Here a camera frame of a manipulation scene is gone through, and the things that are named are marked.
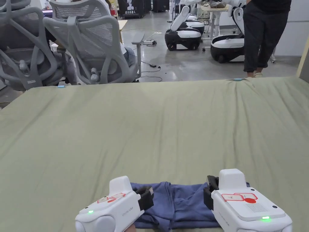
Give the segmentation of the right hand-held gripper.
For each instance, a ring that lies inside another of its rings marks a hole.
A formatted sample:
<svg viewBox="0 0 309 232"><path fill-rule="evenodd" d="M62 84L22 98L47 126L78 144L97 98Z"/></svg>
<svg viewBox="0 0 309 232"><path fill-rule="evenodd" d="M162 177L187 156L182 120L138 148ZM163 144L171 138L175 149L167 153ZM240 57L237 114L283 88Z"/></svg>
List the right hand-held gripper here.
<svg viewBox="0 0 309 232"><path fill-rule="evenodd" d="M239 169L207 176L205 206L225 232L291 232L292 219L275 203L247 185Z"/></svg>

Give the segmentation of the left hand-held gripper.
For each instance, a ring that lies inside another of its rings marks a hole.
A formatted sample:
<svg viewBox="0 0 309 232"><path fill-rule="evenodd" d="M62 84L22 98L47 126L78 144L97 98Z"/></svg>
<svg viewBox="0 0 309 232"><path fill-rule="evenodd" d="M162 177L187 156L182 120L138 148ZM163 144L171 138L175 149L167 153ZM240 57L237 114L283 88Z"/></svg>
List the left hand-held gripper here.
<svg viewBox="0 0 309 232"><path fill-rule="evenodd" d="M76 231L124 232L154 205L153 198L152 186L132 189L127 176L114 178L109 182L109 195L80 210Z"/></svg>

